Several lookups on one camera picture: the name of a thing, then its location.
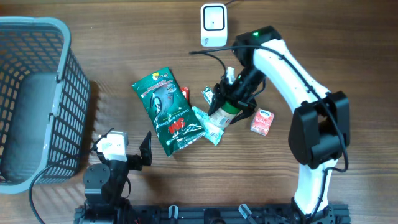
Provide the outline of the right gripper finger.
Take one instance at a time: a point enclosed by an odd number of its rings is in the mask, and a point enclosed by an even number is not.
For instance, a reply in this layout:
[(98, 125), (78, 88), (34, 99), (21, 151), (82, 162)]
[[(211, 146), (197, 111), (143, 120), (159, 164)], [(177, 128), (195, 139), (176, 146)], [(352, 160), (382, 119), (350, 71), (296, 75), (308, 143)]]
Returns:
[(213, 88), (212, 102), (208, 111), (208, 116), (211, 116), (219, 108), (221, 108), (226, 101), (227, 87), (226, 84), (217, 83)]
[(255, 99), (252, 99), (251, 101), (249, 101), (248, 103), (245, 103), (243, 101), (238, 101), (237, 103), (234, 104), (234, 107), (237, 109), (240, 109), (241, 112), (240, 114), (237, 114), (232, 121), (230, 122), (230, 124), (234, 124), (242, 119), (246, 119), (250, 116), (252, 116), (255, 112), (255, 109), (257, 107), (257, 103)]

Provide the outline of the light green wipes packet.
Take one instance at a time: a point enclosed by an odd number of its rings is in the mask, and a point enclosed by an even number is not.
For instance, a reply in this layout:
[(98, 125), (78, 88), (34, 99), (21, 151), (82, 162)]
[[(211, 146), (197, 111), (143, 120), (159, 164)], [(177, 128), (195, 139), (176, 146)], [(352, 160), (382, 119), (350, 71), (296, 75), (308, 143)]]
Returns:
[(195, 116), (199, 120), (200, 124), (205, 129), (205, 137), (207, 138), (207, 140), (211, 141), (215, 146), (217, 146), (221, 141), (222, 135), (224, 134), (224, 129), (214, 125), (210, 121), (210, 117), (208, 116), (208, 114), (197, 108), (196, 106), (192, 106), (192, 110), (194, 111)]

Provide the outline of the red Nescafe stick sachet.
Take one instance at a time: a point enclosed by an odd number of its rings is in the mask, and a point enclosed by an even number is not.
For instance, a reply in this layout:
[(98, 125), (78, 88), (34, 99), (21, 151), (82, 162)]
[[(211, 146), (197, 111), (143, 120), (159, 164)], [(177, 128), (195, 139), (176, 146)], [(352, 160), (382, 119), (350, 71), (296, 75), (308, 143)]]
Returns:
[(186, 99), (187, 101), (189, 101), (189, 99), (190, 99), (190, 92), (189, 92), (188, 87), (182, 87), (182, 88), (181, 88), (181, 91), (182, 91), (183, 96), (185, 97), (185, 99)]

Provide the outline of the green lidded small jar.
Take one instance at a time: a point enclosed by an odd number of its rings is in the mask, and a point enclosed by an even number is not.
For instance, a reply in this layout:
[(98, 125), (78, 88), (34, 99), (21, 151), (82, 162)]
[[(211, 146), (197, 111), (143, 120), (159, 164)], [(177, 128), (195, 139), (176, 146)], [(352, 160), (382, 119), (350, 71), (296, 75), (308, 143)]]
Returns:
[(210, 121), (219, 128), (226, 128), (230, 125), (232, 120), (240, 112), (240, 109), (234, 107), (232, 104), (225, 102), (220, 108), (218, 108), (211, 116)]

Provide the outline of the pink Kleenex tissue pack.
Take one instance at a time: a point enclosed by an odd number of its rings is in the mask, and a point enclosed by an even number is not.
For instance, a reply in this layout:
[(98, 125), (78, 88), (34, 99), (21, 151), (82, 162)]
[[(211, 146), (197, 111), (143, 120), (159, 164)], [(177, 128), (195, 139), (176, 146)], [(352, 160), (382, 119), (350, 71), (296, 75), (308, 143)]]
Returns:
[(251, 131), (267, 136), (274, 119), (274, 113), (258, 109), (251, 123)]

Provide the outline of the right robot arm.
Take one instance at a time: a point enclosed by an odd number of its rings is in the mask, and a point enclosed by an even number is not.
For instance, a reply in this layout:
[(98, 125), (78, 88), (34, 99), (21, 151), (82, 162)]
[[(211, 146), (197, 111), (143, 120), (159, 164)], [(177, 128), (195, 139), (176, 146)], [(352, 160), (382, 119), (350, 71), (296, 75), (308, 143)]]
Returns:
[(292, 218), (311, 223), (326, 217), (327, 191), (338, 159), (348, 157), (349, 100), (312, 78), (289, 52), (282, 36), (266, 26), (235, 38), (230, 50), (243, 70), (230, 82), (226, 75), (214, 86), (208, 111), (221, 128), (254, 114), (259, 86), (270, 80), (292, 111), (289, 147), (299, 162), (299, 181), (292, 197)]

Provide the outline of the green 3M gloves packet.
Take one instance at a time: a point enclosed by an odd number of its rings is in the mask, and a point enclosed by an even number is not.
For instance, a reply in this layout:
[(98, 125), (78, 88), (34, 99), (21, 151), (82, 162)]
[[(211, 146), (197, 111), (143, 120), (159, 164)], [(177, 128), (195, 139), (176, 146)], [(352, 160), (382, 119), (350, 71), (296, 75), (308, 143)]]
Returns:
[(162, 68), (132, 84), (167, 156), (206, 134), (172, 71)]

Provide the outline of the white green box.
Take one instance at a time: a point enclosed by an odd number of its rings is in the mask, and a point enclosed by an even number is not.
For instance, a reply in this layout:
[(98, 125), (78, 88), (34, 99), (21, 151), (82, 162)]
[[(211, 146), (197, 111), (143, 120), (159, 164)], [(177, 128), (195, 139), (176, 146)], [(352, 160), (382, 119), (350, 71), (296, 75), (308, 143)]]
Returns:
[(213, 90), (207, 86), (201, 93), (202, 93), (204, 99), (206, 100), (206, 102), (209, 105), (211, 105), (211, 103), (213, 101)]

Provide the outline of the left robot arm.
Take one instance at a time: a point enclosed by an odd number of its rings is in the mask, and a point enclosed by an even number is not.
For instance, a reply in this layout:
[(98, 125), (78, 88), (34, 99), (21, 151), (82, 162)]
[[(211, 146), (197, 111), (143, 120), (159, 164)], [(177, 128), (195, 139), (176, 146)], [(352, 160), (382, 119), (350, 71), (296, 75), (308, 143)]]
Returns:
[(93, 144), (99, 163), (90, 165), (83, 175), (84, 204), (75, 210), (75, 223), (140, 223), (129, 199), (122, 196), (125, 185), (131, 188), (128, 174), (152, 164), (152, 133), (139, 146), (139, 154), (128, 154), (128, 135), (110, 129)]

